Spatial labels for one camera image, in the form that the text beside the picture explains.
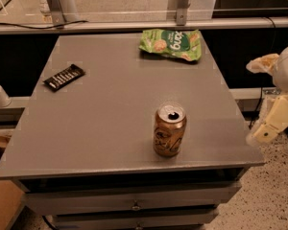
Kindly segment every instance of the drawer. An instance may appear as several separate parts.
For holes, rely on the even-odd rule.
[[[25,202],[29,208],[43,216],[140,211],[226,203],[240,188],[239,182],[222,182],[88,192],[27,194],[25,195]]]
[[[90,214],[85,216],[54,217],[53,224],[59,229],[77,230],[126,230],[157,229],[171,226],[190,226],[210,223],[217,216],[217,210],[205,208],[184,208],[175,210],[150,210]]]

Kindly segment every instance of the floor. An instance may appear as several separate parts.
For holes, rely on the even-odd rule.
[[[9,3],[7,10],[1,11],[0,21],[43,22],[36,9],[39,1],[24,1]],[[19,6],[27,12],[26,16],[17,13]],[[207,230],[288,230],[288,135],[282,133],[260,150],[266,164],[251,168],[243,176],[242,189],[229,203],[219,206],[219,216],[205,226]],[[12,230],[48,229],[42,217],[28,208],[24,208],[12,227]]]

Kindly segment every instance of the logo on chip bag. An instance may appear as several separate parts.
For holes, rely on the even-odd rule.
[[[173,51],[188,51],[190,49],[188,36],[183,32],[163,31],[161,38],[166,41],[167,47]]]

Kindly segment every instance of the chip bag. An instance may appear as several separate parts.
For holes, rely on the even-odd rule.
[[[202,55],[198,30],[183,33],[152,29],[143,31],[139,48],[148,53],[170,58],[184,58],[187,61],[199,60]]]

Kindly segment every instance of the gray tabletop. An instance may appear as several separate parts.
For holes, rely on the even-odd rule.
[[[0,163],[0,178],[250,167],[235,100],[202,39],[198,63],[140,52],[141,34],[61,36]],[[54,93],[43,81],[71,63],[86,75]],[[154,114],[165,102],[188,118],[181,152],[153,149]]]

